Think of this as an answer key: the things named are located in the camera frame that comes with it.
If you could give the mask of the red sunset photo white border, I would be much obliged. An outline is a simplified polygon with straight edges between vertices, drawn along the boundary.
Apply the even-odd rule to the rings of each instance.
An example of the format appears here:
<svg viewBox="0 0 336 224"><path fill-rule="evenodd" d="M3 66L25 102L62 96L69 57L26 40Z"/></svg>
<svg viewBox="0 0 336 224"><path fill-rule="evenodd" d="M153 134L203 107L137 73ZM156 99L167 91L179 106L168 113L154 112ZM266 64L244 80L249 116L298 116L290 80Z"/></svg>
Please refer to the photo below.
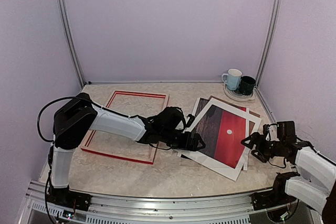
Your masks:
<svg viewBox="0 0 336 224"><path fill-rule="evenodd" d="M255 124L252 133L257 132L261 118L212 98L188 129L200 134L206 147L196 152L178 152L236 181L249 155L249 149L241 144L241 140L247 137L248 121Z"/></svg>

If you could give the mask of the red wooden picture frame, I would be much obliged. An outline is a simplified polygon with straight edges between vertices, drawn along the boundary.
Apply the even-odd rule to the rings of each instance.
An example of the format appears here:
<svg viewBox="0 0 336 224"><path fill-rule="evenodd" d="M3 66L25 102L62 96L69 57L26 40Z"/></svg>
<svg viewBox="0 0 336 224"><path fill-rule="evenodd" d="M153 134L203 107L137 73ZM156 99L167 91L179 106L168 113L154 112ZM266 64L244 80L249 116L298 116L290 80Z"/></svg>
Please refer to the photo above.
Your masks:
<svg viewBox="0 0 336 224"><path fill-rule="evenodd" d="M160 113L168 100L168 94L116 90L105 106L122 114L138 114L147 118ZM101 131L89 131L80 146L82 151L88 153L149 165L154 163L156 147L157 144L139 144L126 137Z"/></svg>

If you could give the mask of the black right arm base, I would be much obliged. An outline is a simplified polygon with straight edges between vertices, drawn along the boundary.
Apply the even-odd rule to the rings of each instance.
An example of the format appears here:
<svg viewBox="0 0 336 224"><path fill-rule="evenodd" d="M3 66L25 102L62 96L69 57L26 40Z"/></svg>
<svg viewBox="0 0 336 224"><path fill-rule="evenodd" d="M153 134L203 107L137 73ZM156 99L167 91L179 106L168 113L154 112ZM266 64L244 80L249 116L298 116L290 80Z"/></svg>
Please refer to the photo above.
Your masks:
<svg viewBox="0 0 336 224"><path fill-rule="evenodd" d="M254 211L263 210L272 207L289 204L297 199L293 196L287 195L283 190L268 190L251 195L251 201Z"/></svg>

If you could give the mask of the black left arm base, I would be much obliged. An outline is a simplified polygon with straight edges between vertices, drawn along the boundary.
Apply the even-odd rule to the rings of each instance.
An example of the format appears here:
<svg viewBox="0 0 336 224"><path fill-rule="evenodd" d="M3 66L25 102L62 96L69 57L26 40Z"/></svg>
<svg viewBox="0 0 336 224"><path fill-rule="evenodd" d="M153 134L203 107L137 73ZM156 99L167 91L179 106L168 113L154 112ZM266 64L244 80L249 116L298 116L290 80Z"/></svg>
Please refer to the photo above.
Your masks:
<svg viewBox="0 0 336 224"><path fill-rule="evenodd" d="M92 196L90 194L72 191L67 188L53 188L47 190L46 200L52 204L71 208L73 210L88 211Z"/></svg>

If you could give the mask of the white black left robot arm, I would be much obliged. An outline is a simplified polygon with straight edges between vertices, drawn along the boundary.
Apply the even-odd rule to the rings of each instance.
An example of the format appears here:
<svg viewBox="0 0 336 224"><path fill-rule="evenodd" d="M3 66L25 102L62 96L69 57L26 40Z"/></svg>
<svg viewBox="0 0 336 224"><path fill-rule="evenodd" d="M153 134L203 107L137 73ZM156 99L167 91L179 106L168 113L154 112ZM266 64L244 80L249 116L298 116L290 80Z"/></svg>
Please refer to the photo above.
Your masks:
<svg viewBox="0 0 336 224"><path fill-rule="evenodd" d="M159 114L143 117L125 115L103 107L90 99L87 93L66 97L67 103L54 115L53 157L50 165L52 195L66 206L73 201L69 190L70 164L76 148L87 132L100 131L126 137L140 144L154 146L158 142L168 149L199 151L206 144L198 133L187 131L195 117L175 106L166 107Z"/></svg>

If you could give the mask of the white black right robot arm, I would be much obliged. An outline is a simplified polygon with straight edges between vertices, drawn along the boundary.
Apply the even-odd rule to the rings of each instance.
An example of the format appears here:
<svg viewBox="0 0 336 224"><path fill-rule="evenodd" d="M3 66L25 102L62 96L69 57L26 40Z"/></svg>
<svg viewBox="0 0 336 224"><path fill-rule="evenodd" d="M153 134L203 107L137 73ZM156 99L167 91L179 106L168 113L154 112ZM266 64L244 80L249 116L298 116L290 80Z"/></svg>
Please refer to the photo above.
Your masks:
<svg viewBox="0 0 336 224"><path fill-rule="evenodd" d="M293 121L277 122L274 126L277 140L267 139L271 126L265 124L262 134L255 132L241 144L263 163L282 157L297 170L279 173L270 191L252 194L253 208L271 208L297 199L323 218L331 217L335 209L335 162L320 154L309 141L298 138Z"/></svg>

